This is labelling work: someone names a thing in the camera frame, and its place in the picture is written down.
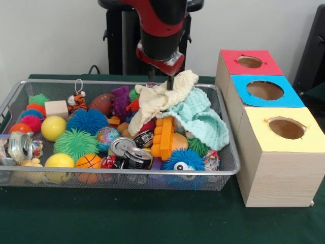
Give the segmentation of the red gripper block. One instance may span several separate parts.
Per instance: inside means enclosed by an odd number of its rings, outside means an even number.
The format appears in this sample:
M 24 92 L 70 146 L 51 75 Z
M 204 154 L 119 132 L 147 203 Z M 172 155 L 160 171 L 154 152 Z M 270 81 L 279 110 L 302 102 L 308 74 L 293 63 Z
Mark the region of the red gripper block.
M 177 50 L 174 54 L 172 54 L 172 57 L 168 58 L 167 60 L 156 60 L 149 58 L 144 53 L 142 43 L 138 43 L 136 47 L 136 55 L 138 59 L 144 63 L 152 65 L 168 75 L 167 90 L 173 90 L 175 77 L 174 75 L 180 71 L 181 66 L 185 60 L 185 56 L 181 52 Z

